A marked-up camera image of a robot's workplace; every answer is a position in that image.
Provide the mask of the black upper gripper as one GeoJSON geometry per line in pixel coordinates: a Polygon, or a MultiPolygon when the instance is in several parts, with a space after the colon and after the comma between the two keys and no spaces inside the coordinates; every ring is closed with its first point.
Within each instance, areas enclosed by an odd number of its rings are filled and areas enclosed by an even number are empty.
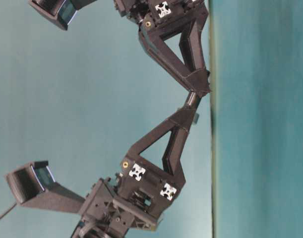
{"type": "Polygon", "coordinates": [[[184,63],[159,35],[150,38],[144,27],[139,28],[139,40],[145,52],[187,91],[199,96],[210,92],[201,44],[208,16],[203,0],[115,0],[114,6],[122,17],[137,25],[158,26],[189,19],[179,42],[184,63]]]}

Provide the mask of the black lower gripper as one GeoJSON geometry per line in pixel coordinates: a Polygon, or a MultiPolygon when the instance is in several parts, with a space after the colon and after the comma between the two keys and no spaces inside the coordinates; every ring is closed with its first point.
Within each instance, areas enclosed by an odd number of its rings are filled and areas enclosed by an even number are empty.
{"type": "Polygon", "coordinates": [[[127,152],[115,186],[108,179],[99,179],[82,204],[79,214],[99,224],[115,222],[116,217],[129,215],[127,226],[144,223],[156,226],[162,213],[172,205],[185,184],[180,162],[199,99],[185,105],[134,143],[127,152]],[[165,134],[170,139],[159,168],[140,154],[165,134]]]}

